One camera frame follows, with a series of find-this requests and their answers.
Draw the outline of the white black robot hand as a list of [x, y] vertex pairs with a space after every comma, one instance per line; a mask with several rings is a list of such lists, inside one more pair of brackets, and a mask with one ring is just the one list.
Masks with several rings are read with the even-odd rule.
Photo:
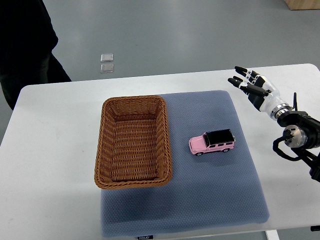
[[241, 66], [235, 66], [234, 69], [242, 77], [230, 77], [228, 82], [243, 91], [258, 111], [267, 113], [271, 119], [276, 120], [282, 113], [292, 109], [265, 76]]

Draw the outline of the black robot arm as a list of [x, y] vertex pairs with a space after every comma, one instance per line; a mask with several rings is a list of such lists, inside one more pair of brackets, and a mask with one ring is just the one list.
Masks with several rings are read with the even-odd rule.
[[[283, 159], [297, 162], [302, 160], [309, 167], [311, 178], [320, 181], [320, 156], [315, 155], [309, 149], [320, 146], [320, 122], [305, 111], [298, 110], [297, 94], [293, 94], [293, 106], [286, 103], [277, 105], [272, 111], [271, 116], [277, 123], [284, 128], [282, 136], [273, 141], [273, 151]], [[279, 144], [289, 147], [296, 157], [284, 153]]]

